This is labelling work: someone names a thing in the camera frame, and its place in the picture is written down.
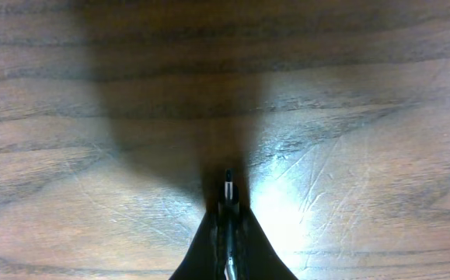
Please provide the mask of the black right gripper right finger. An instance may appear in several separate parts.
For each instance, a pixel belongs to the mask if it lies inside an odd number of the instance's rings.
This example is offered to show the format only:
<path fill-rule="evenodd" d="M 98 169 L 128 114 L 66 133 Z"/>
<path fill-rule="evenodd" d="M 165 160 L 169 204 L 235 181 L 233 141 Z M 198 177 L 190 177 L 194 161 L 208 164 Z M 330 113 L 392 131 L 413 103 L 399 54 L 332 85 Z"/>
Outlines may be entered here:
<path fill-rule="evenodd" d="M 278 257 L 256 216 L 249 208 L 239 210 L 235 229 L 235 262 L 240 280 L 297 280 Z"/>

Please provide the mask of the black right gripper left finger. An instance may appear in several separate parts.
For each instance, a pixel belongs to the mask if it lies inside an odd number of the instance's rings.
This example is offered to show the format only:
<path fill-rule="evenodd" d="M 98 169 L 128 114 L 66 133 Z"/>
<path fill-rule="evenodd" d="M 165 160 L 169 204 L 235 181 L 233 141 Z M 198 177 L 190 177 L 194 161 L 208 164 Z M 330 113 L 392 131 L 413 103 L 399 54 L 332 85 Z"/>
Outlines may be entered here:
<path fill-rule="evenodd" d="M 169 280 L 224 279 L 224 245 L 218 213 L 206 212 L 185 257 Z"/>

